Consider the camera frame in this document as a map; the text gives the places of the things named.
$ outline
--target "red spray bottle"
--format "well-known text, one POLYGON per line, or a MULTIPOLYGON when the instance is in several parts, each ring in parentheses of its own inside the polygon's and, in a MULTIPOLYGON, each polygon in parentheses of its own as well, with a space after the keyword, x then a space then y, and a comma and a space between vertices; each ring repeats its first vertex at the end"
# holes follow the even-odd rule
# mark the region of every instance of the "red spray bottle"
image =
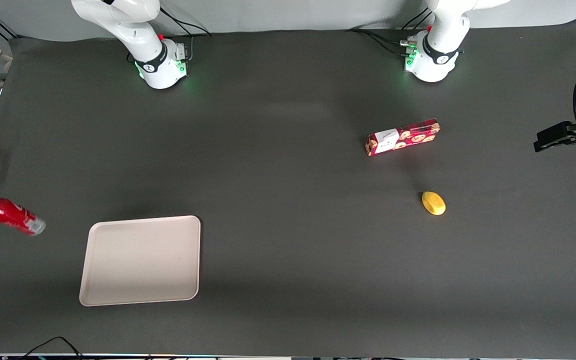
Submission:
POLYGON ((46 228, 46 222, 7 198, 0 197, 0 223, 34 237, 46 228))

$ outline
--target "red snack box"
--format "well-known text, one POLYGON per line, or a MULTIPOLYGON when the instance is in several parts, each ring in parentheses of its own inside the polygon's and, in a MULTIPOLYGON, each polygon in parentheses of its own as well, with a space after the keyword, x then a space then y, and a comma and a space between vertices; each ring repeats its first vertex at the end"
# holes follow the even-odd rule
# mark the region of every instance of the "red snack box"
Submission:
POLYGON ((440 129, 437 119, 432 118, 396 129, 375 132, 368 136, 365 145, 366 153, 372 157, 375 154, 433 141, 440 129))

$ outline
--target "gray table surface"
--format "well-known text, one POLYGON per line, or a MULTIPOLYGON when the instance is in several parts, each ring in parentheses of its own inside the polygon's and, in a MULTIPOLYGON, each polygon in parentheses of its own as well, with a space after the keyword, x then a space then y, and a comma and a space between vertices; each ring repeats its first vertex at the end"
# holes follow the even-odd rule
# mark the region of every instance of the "gray table surface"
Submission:
POLYGON ((471 30, 438 84, 342 31, 197 38, 162 91, 116 40, 11 45, 0 195, 48 227, 0 225, 0 353, 62 335, 83 353, 576 359, 576 146, 532 144, 572 120, 576 22, 471 30), (432 117, 435 141, 366 156, 367 134, 432 117), (186 214, 196 298, 80 305, 94 223, 186 214))

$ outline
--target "white tray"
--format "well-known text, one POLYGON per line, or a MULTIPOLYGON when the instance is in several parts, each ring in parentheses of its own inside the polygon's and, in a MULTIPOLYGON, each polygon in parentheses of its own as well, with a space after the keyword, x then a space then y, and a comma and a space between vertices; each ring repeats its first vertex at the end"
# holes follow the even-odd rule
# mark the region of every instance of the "white tray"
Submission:
POLYGON ((194 298, 199 291, 200 236, 196 216, 94 224, 79 302, 101 306, 194 298))

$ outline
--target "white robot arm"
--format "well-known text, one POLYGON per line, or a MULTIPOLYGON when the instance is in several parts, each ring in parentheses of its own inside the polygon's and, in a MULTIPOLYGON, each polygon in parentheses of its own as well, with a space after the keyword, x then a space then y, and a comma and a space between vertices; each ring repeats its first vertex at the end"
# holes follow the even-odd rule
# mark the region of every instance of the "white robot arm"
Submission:
POLYGON ((409 54, 404 69, 425 82, 443 80, 455 68, 471 21, 465 14, 470 10, 488 9, 510 0, 425 0, 434 13, 430 32, 423 30, 400 44, 409 54))
POLYGON ((186 76, 186 48, 160 39, 147 22, 160 13, 160 0, 71 0, 77 14, 99 25, 128 49, 139 75, 154 89, 166 89, 186 76))

